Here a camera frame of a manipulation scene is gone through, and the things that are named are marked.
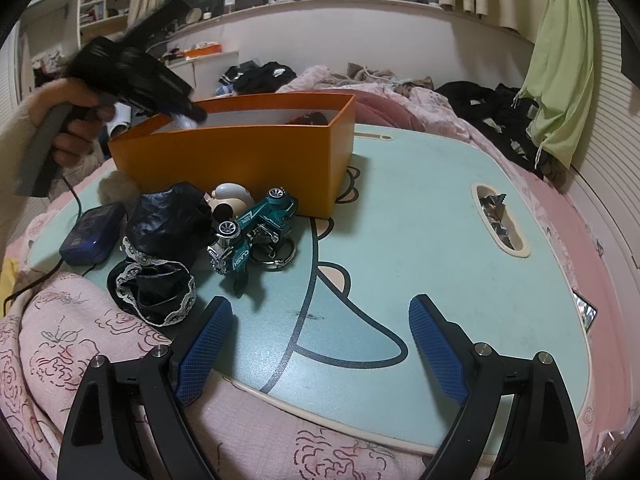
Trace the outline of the person's left hand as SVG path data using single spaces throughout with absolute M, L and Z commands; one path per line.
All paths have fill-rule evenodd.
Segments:
M 42 86 L 27 100 L 30 122 L 39 127 L 49 110 L 60 104 L 83 108 L 74 120 L 69 120 L 52 140 L 52 156 L 58 166 L 73 167 L 92 150 L 102 127 L 115 115 L 113 104 L 103 104 L 96 92 L 81 80 L 60 78 Z

